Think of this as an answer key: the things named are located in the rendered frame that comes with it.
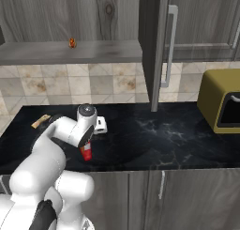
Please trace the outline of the grey open wall cabinet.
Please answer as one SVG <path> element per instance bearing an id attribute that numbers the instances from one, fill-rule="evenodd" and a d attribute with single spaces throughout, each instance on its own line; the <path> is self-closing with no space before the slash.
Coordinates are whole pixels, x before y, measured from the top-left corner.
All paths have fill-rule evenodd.
<path id="1" fill-rule="evenodd" d="M 142 60 L 140 0 L 0 0 L 0 66 Z M 74 38 L 77 46 L 68 47 Z"/>

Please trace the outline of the narrow grey base cabinet door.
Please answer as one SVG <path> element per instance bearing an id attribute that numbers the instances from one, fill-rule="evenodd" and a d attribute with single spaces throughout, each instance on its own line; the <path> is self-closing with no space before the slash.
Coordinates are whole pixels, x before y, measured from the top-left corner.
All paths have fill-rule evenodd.
<path id="1" fill-rule="evenodd" d="M 128 230 L 128 175 L 89 173 L 95 188 L 82 210 L 96 230 Z"/>

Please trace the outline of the red boxed food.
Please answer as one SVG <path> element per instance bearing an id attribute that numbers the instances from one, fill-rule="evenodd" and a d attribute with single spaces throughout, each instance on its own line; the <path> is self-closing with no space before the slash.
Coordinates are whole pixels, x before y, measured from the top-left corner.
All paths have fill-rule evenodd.
<path id="1" fill-rule="evenodd" d="M 92 159 L 92 147 L 90 142 L 88 142 L 85 146 L 82 146 L 80 151 L 85 161 L 90 161 Z"/>

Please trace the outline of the grey closed wall cabinet door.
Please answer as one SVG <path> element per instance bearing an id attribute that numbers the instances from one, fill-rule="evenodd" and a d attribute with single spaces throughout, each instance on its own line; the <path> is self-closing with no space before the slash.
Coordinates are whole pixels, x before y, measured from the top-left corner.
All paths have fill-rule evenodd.
<path id="1" fill-rule="evenodd" d="M 232 61 L 240 0 L 169 0 L 178 7 L 173 62 Z"/>

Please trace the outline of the wide grey base cabinet door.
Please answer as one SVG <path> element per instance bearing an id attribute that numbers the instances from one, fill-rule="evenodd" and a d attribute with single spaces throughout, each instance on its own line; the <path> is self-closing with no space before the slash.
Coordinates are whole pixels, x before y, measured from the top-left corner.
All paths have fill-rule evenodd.
<path id="1" fill-rule="evenodd" d="M 151 171 L 144 230 L 240 230 L 240 168 Z"/>

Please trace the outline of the grey open cabinet door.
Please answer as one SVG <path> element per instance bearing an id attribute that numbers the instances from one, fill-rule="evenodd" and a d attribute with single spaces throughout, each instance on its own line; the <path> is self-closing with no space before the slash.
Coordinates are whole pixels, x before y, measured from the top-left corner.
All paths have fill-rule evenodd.
<path id="1" fill-rule="evenodd" d="M 158 110 L 169 0 L 140 0 L 138 40 L 150 109 Z"/>

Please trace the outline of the olive yellow toaster oven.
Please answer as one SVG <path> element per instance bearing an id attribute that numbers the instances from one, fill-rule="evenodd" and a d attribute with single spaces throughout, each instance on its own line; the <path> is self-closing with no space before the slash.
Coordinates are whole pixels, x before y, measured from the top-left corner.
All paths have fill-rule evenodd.
<path id="1" fill-rule="evenodd" d="M 197 106 L 214 133 L 240 133 L 240 69 L 209 69 L 202 76 Z"/>

